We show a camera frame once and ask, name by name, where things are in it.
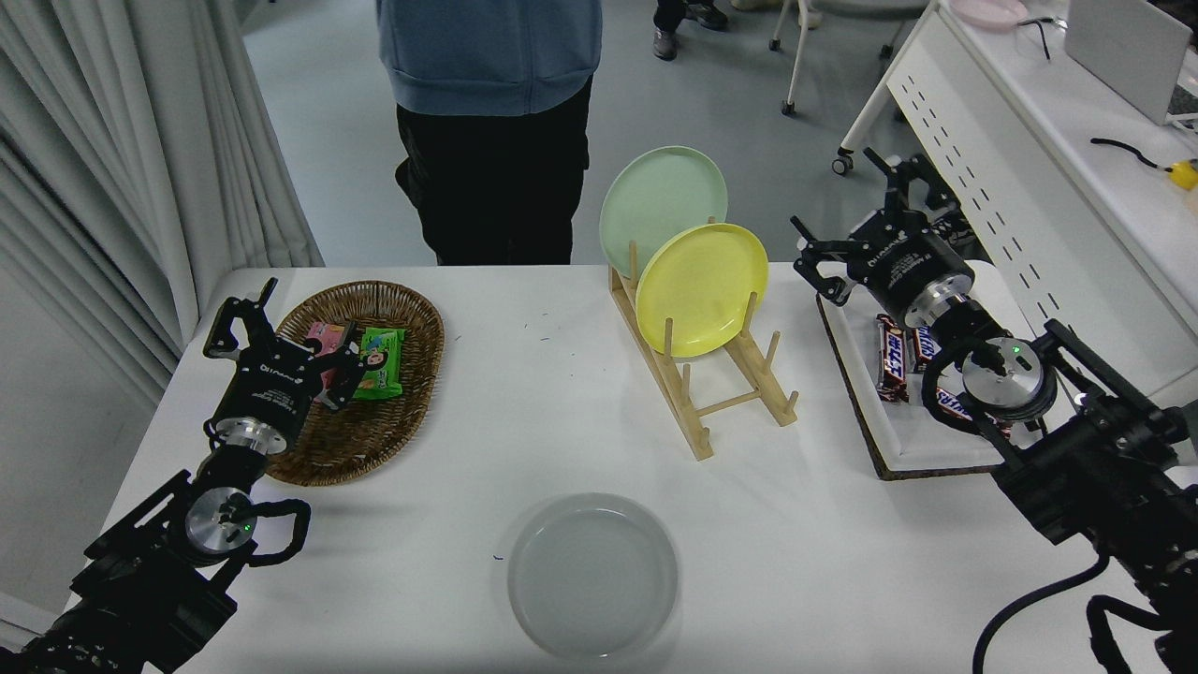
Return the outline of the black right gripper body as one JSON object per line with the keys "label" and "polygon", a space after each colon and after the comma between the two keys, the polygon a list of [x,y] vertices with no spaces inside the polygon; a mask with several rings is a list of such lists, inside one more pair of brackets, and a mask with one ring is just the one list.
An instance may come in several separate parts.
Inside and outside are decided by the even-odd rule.
{"label": "black right gripper body", "polygon": [[863,242],[869,249],[847,261],[848,277],[882,306],[912,306],[916,295],[940,280],[962,278],[958,285],[963,293],[974,283],[970,265],[933,233],[921,211],[890,215],[876,211],[851,231],[851,242]]}

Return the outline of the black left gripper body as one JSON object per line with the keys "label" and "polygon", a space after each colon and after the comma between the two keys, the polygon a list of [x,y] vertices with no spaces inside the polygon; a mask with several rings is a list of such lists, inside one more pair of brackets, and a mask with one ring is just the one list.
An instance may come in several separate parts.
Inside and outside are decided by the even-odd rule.
{"label": "black left gripper body", "polygon": [[214,429],[255,419],[282,436],[297,436],[323,388],[311,350],[288,340],[240,351],[234,379],[214,409]]}

